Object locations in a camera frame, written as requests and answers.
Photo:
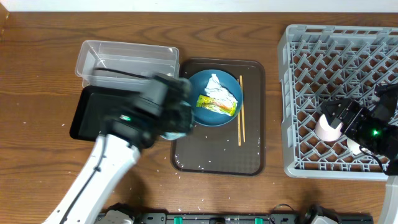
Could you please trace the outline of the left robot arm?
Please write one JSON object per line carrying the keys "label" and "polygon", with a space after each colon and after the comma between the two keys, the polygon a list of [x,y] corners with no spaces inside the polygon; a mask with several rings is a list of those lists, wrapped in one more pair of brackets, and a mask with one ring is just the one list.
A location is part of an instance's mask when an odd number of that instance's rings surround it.
{"label": "left robot arm", "polygon": [[46,223],[94,223],[115,186],[159,136],[175,140],[193,128],[191,83],[157,73],[100,122],[93,150]]}

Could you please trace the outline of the white cup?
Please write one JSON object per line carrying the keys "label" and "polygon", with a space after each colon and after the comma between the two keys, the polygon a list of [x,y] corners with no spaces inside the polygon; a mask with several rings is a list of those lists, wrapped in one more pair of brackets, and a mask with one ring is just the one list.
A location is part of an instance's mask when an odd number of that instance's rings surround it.
{"label": "white cup", "polygon": [[351,140],[349,138],[347,139],[346,143],[347,143],[347,147],[350,150],[350,152],[352,154],[354,154],[355,156],[362,153],[361,150],[359,149],[358,143],[354,142],[353,140]]}

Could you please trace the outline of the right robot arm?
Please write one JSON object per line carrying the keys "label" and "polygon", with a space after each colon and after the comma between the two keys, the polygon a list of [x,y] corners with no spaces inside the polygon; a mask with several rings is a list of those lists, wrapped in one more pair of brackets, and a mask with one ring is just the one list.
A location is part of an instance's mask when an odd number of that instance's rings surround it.
{"label": "right robot arm", "polygon": [[341,124],[340,131],[359,144],[360,151],[367,149],[367,155],[379,166],[378,155],[389,159],[388,167],[382,170],[388,179],[379,223],[397,223],[397,126],[388,123],[397,108],[397,85],[377,85],[374,94],[379,101],[372,110],[344,98],[323,101],[321,111],[329,126]]}

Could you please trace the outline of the yellow green snack wrapper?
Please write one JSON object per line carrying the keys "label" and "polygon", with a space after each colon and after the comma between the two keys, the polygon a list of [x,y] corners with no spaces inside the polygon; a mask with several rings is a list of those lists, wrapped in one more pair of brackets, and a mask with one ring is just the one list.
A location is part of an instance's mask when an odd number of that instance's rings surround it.
{"label": "yellow green snack wrapper", "polygon": [[199,95],[196,102],[196,107],[204,108],[219,114],[232,116],[236,112],[237,102],[230,102],[229,100],[217,100],[210,98],[209,96]]}

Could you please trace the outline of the wooden chopstick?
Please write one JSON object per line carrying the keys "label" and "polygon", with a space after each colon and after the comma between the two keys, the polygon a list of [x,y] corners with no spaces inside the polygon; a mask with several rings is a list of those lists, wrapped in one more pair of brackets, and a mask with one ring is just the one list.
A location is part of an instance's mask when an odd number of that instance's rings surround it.
{"label": "wooden chopstick", "polygon": [[241,112],[238,113],[238,146],[241,146]]}
{"label": "wooden chopstick", "polygon": [[[242,90],[242,93],[243,93],[243,76],[242,75],[239,76],[239,83],[240,83],[241,90]],[[246,142],[244,101],[242,103],[241,116],[242,116],[242,128],[243,128],[243,141]]]}

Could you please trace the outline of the white napkin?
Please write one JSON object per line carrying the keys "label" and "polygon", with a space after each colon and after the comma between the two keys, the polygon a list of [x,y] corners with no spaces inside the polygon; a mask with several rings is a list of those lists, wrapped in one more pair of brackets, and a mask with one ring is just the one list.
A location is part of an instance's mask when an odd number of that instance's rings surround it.
{"label": "white napkin", "polygon": [[211,78],[208,80],[208,84],[205,87],[205,93],[210,98],[220,100],[227,105],[233,105],[238,101],[236,98],[223,86],[221,86],[220,81],[215,73],[211,74]]}

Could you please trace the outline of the grey dishwasher rack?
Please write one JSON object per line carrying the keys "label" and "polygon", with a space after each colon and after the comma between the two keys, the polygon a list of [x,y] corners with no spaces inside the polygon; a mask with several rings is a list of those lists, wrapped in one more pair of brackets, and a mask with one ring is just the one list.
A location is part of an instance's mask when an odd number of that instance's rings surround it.
{"label": "grey dishwasher rack", "polygon": [[397,29],[293,24],[278,44],[282,148],[290,177],[385,181],[389,161],[353,154],[346,136],[322,141],[315,126],[325,100],[373,109],[375,87],[397,83]]}

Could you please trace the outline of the pink cup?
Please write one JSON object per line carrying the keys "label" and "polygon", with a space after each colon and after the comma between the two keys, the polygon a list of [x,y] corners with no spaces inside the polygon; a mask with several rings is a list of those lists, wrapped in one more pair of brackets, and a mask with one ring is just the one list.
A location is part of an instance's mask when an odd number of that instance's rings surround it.
{"label": "pink cup", "polygon": [[315,134],[317,137],[326,142],[336,141],[341,136],[341,128],[343,123],[340,123],[336,128],[332,128],[323,114],[320,116],[319,120],[315,126]]}

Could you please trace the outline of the left wooden chopstick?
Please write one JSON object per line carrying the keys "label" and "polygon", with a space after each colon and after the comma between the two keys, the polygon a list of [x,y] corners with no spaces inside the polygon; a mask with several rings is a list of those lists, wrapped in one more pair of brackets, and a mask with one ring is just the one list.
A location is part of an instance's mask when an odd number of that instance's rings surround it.
{"label": "left wooden chopstick", "polygon": [[238,113],[238,146],[241,146],[241,112]]}

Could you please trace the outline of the light blue bowl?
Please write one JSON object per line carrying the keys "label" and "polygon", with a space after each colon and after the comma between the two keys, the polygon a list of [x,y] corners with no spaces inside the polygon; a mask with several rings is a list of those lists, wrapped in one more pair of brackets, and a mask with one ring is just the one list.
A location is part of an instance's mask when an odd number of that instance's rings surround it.
{"label": "light blue bowl", "polygon": [[170,141],[185,137],[191,132],[194,122],[192,106],[186,101],[192,85],[186,78],[179,78],[178,81],[182,99],[178,103],[172,103],[164,111],[166,122],[162,137]]}

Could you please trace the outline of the right wooden chopstick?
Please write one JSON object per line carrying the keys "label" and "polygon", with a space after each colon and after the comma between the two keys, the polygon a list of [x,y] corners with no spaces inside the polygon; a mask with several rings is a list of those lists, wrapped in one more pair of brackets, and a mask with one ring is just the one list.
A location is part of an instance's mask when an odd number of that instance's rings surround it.
{"label": "right wooden chopstick", "polygon": [[[240,83],[241,90],[242,90],[242,93],[243,93],[243,76],[242,75],[239,76],[239,83]],[[242,103],[241,116],[242,116],[242,128],[243,128],[243,141],[246,142],[244,101]]]}

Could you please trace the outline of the clear plastic bin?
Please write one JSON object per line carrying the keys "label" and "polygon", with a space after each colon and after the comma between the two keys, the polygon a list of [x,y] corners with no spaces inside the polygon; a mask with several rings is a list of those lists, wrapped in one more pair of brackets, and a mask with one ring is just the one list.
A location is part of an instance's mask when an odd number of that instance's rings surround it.
{"label": "clear plastic bin", "polygon": [[159,45],[86,40],[75,67],[82,85],[141,91],[147,77],[163,73],[178,78],[179,50]]}

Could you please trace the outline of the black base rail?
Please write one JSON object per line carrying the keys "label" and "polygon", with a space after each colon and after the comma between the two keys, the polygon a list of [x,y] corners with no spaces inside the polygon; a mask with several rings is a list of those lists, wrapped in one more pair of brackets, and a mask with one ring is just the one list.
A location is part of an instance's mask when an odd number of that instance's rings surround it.
{"label": "black base rail", "polygon": [[319,205],[312,205],[301,215],[287,204],[274,207],[270,213],[169,213],[165,210],[134,211],[117,203],[100,213],[95,224],[297,224],[297,223],[374,223],[371,215],[336,213]]}

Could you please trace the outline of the dark brown serving tray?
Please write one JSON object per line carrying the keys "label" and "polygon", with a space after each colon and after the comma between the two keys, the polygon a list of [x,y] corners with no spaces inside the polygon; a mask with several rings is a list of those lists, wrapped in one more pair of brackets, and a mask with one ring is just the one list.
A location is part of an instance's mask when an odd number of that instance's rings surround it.
{"label": "dark brown serving tray", "polygon": [[258,175],[266,164],[265,70],[257,61],[191,58],[183,63],[180,76],[190,78],[202,70],[243,76],[246,142],[238,146],[238,119],[218,127],[195,123],[193,131],[172,144],[172,165],[179,171],[228,175]]}

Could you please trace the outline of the dark blue plate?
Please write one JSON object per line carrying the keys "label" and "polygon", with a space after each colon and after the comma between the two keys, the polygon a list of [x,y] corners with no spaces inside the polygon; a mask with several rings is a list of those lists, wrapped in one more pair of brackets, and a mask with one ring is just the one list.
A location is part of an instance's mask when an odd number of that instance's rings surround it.
{"label": "dark blue plate", "polygon": [[[196,107],[199,95],[207,96],[205,93],[205,87],[207,86],[212,73],[216,74],[221,86],[225,87],[238,101],[236,112],[232,116]],[[237,78],[222,70],[208,69],[195,73],[188,80],[192,84],[192,91],[189,96],[188,103],[192,106],[195,122],[204,126],[222,126],[232,121],[237,116],[243,103],[243,93]]]}

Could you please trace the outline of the black plastic tray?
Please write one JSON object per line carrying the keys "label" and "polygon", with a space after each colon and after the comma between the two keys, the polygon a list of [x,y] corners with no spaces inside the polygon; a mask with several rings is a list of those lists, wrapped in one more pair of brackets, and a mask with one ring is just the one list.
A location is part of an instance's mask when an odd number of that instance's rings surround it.
{"label": "black plastic tray", "polygon": [[137,91],[85,87],[70,128],[71,138],[95,141],[103,133],[128,141],[132,133],[130,128],[142,131],[153,124],[149,118],[132,110],[132,103],[139,95]]}

